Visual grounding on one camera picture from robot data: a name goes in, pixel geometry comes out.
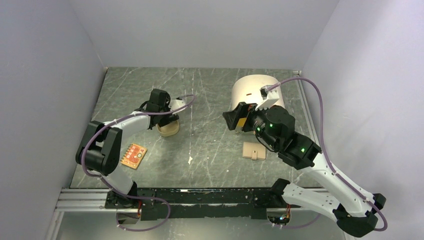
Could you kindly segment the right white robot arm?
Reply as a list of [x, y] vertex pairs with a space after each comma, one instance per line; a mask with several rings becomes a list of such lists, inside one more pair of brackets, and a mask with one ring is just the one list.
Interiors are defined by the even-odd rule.
[[378, 231], [378, 221], [386, 198], [359, 187], [329, 161], [324, 151], [309, 137], [295, 130], [295, 118], [279, 105], [258, 110], [255, 104], [241, 102], [223, 114], [230, 131], [241, 125], [288, 166], [315, 179], [326, 193], [302, 188], [278, 179], [270, 188], [270, 202], [275, 207], [295, 205], [333, 220], [345, 233], [361, 238]]

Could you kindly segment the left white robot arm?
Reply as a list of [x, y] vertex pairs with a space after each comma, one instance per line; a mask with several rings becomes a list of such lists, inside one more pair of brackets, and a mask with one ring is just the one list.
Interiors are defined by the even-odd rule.
[[178, 112], [187, 108], [184, 98], [172, 99], [161, 89], [153, 89], [149, 99], [134, 111], [111, 121], [93, 120], [87, 125], [75, 161], [87, 176], [99, 178], [126, 208], [145, 200], [138, 186], [120, 167], [121, 145], [124, 139], [153, 127], [175, 123]]

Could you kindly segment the tan oval tray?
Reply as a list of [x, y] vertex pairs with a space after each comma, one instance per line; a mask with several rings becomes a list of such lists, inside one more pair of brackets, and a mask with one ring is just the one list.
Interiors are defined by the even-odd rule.
[[175, 120], [164, 126], [156, 125], [156, 129], [162, 137], [170, 137], [177, 134], [180, 130], [179, 121]]

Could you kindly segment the tan card holder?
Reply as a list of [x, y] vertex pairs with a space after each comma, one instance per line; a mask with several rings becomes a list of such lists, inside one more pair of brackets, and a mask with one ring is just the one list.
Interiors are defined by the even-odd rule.
[[251, 160], [265, 160], [266, 148], [260, 143], [243, 142], [242, 157]]

